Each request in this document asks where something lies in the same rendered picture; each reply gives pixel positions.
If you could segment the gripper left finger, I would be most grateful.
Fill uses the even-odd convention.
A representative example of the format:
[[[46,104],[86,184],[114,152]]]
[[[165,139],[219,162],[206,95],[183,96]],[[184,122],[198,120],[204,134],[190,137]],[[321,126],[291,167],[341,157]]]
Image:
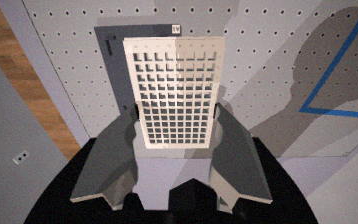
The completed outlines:
[[[83,224],[119,210],[138,182],[134,103],[77,152],[41,194],[23,224]]]

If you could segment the white well plate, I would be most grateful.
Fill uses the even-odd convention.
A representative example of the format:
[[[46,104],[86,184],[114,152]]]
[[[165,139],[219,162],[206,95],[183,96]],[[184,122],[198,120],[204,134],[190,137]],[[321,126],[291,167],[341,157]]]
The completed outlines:
[[[209,148],[225,36],[124,40],[146,148]]]

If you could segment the blue rectangular tape outline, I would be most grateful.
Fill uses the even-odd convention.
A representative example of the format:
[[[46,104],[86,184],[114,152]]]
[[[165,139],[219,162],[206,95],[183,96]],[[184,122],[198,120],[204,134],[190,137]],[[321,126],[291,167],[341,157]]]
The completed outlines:
[[[358,112],[308,107],[309,104],[311,103],[311,101],[314,99],[314,97],[318,93],[318,91],[321,89],[321,87],[325,83],[325,81],[328,79],[328,77],[330,76],[330,74],[332,73],[332,71],[334,70],[336,65],[338,64],[338,62],[341,60],[341,58],[343,57],[343,55],[345,54],[345,52],[347,51],[347,49],[349,48],[349,46],[351,45],[351,43],[353,42],[353,40],[355,39],[357,34],[358,34],[358,22],[355,25],[355,27],[353,28],[353,30],[351,31],[350,35],[348,36],[348,38],[346,39],[344,44],[342,45],[341,49],[339,50],[339,52],[337,53],[335,58],[333,59],[333,61],[331,62],[331,64],[329,65],[329,67],[327,68],[327,70],[325,71],[325,73],[323,74],[323,76],[321,77],[321,79],[319,80],[319,82],[317,83],[317,85],[315,86],[315,88],[313,89],[313,91],[311,92],[311,94],[309,95],[309,97],[307,98],[307,100],[305,101],[305,103],[303,104],[303,106],[300,108],[299,112],[358,117]]]

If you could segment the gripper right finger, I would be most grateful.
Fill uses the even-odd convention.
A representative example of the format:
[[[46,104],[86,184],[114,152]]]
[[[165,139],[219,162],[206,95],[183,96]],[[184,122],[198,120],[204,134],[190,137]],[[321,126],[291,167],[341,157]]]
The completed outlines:
[[[218,121],[217,121],[218,118]],[[318,224],[293,179],[258,137],[254,137],[219,102],[215,103],[209,184],[217,210],[251,224]]]

